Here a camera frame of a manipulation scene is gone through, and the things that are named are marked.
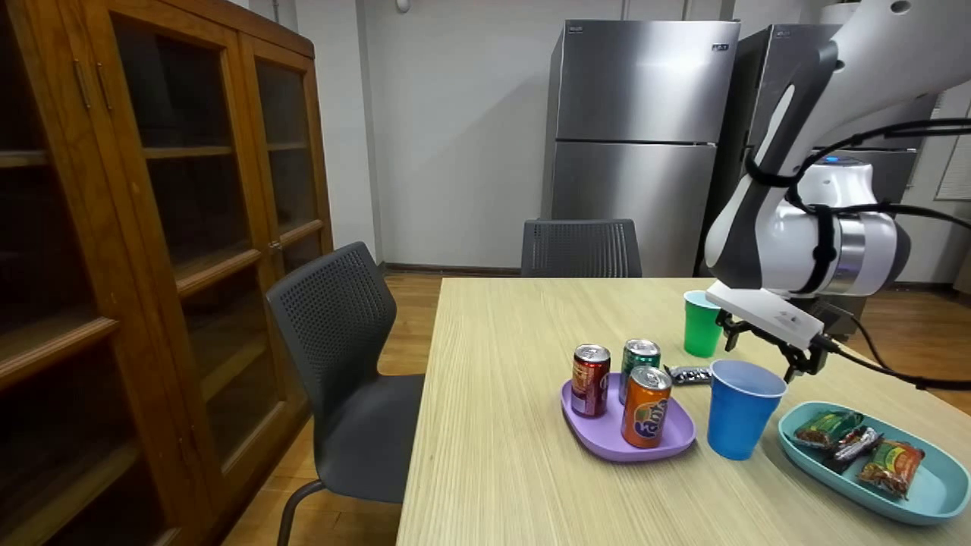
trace blue plastic cup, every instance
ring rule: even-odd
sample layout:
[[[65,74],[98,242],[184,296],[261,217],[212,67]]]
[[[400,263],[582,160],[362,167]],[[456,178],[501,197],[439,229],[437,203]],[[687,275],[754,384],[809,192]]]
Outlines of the blue plastic cup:
[[[724,459],[746,462],[767,415],[780,406],[785,381],[746,362],[718,362],[711,375],[709,444]]]

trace purple plate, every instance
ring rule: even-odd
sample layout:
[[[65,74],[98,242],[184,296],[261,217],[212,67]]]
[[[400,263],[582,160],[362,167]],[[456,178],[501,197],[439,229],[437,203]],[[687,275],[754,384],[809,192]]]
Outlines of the purple plate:
[[[609,373],[606,381],[606,415],[599,418],[582,418],[572,409],[572,381],[561,384],[559,397],[561,397],[561,409],[566,418],[575,431],[575,435],[599,459],[605,462],[618,462],[618,465],[631,465],[631,462],[661,462],[661,459],[674,459],[681,453],[687,453],[694,444],[694,421],[688,418],[688,413],[670,397],[668,400],[668,418],[665,418],[665,435],[661,447],[656,448],[634,448],[631,444],[626,444],[618,435],[618,421],[626,415],[626,406],[616,400],[618,392],[618,373]]]

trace wooden cabinet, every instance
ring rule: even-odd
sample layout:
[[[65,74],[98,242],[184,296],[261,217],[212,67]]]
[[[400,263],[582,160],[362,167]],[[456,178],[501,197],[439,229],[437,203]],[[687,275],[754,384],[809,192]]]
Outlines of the wooden cabinet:
[[[208,542],[308,418],[263,291],[332,249],[312,47],[6,0],[0,74],[0,542]]]

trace wall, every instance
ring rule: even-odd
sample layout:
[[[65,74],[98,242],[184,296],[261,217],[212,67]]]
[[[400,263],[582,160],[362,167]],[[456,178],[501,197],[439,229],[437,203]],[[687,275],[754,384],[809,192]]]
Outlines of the wall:
[[[515,267],[561,22],[731,7],[751,32],[815,22],[822,0],[410,0],[403,16],[395,0],[294,0],[318,54],[333,240],[392,263]]]
[[[250,11],[258,11],[272,22],[281,22],[282,27],[299,31],[294,0],[230,0],[230,3],[247,7]]]
[[[541,211],[549,50],[605,0],[362,0],[381,256],[515,267]]]
[[[299,32],[317,42],[333,242],[377,245],[359,0],[294,0]]]

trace plate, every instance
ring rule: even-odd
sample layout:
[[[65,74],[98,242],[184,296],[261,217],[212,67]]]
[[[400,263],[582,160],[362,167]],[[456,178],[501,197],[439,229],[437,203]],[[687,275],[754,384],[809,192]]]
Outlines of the plate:
[[[851,496],[851,500],[856,500],[887,517],[904,522],[904,524],[940,524],[940,522],[951,522],[965,511],[969,496],[971,496],[969,470],[959,462],[953,462],[948,453],[940,453],[935,444],[925,444],[907,431],[900,431],[881,418],[870,418],[868,413],[863,413],[863,415],[868,415],[864,425],[881,431],[887,440],[907,440],[912,447],[925,453],[924,465],[916,468],[916,476],[912,481],[907,496],[893,500],[893,496],[883,496],[883,495],[858,486],[856,473],[864,465],[864,459],[854,462],[854,468],[847,468],[844,473],[828,470],[816,448],[804,448],[804,447],[791,444],[796,428],[803,428],[819,409],[851,409],[851,406],[803,402],[780,418],[780,444],[782,444],[785,459],[796,468],[803,468],[804,473],[812,473],[822,486],[836,489],[838,495],[844,495],[844,496]]]
[[[626,444],[618,435],[618,425],[626,415],[626,406],[618,402],[618,373],[606,375],[606,415],[599,418],[586,418],[578,415],[572,409],[572,381],[561,384],[559,397],[561,397],[561,409],[566,418],[575,431],[575,435],[599,459],[605,462],[618,462],[618,465],[634,465],[634,462],[661,462],[661,459],[674,459],[681,453],[687,453],[694,444],[694,421],[688,418],[688,413],[670,397],[668,400],[668,415],[665,415],[665,433],[661,433],[661,447],[656,448],[634,448],[631,444]]]

